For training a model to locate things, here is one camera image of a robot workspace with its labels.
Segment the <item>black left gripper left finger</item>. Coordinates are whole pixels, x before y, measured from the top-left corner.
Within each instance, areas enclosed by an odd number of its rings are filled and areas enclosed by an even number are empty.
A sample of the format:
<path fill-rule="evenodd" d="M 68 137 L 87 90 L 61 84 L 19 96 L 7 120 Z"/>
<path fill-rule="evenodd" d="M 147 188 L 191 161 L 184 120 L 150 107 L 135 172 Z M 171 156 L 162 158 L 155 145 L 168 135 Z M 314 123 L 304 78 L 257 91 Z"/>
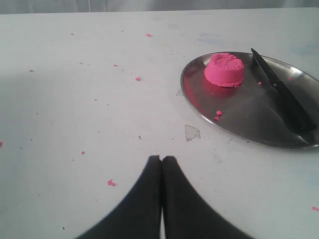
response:
<path fill-rule="evenodd" d="M 161 160 L 150 156 L 124 199 L 80 239 L 159 239 L 161 224 Z"/>

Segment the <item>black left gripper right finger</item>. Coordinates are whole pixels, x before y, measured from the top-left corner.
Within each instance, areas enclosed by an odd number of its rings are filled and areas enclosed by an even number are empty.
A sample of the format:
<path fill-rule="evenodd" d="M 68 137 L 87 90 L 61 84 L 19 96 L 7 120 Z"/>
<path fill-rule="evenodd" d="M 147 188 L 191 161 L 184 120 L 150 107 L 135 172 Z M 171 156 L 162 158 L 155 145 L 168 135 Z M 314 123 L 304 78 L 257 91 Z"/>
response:
<path fill-rule="evenodd" d="M 162 209 L 167 239 L 250 239 L 215 210 L 192 187 L 177 159 L 162 160 Z"/>

